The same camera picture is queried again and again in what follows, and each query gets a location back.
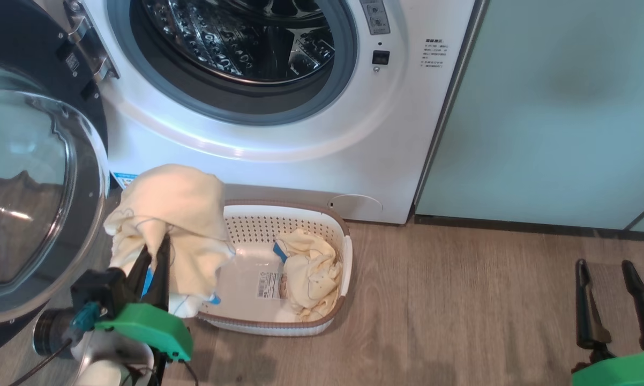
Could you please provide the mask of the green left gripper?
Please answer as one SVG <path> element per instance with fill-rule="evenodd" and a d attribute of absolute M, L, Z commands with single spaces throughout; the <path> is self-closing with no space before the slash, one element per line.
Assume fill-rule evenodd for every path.
<path fill-rule="evenodd" d="M 173 361 L 191 361 L 194 340 L 182 318 L 168 313 L 171 239 L 166 234 L 156 254 L 156 267 L 149 286 L 149 303 L 128 303 L 111 320 L 99 320 L 97 330 L 112 330 L 157 349 Z M 152 256 L 144 246 L 126 276 L 131 301 L 140 301 Z"/>

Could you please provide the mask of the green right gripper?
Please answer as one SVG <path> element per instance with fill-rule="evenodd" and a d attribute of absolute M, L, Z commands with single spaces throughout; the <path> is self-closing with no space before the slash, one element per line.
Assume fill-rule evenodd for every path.
<path fill-rule="evenodd" d="M 624 283 L 633 298 L 644 350 L 644 283 L 631 261 L 622 261 Z M 576 343 L 585 350 L 607 351 L 610 332 L 603 326 L 593 296 L 593 281 L 585 259 L 575 265 Z M 598 361 L 574 372 L 572 385 L 644 385 L 644 352 Z"/>

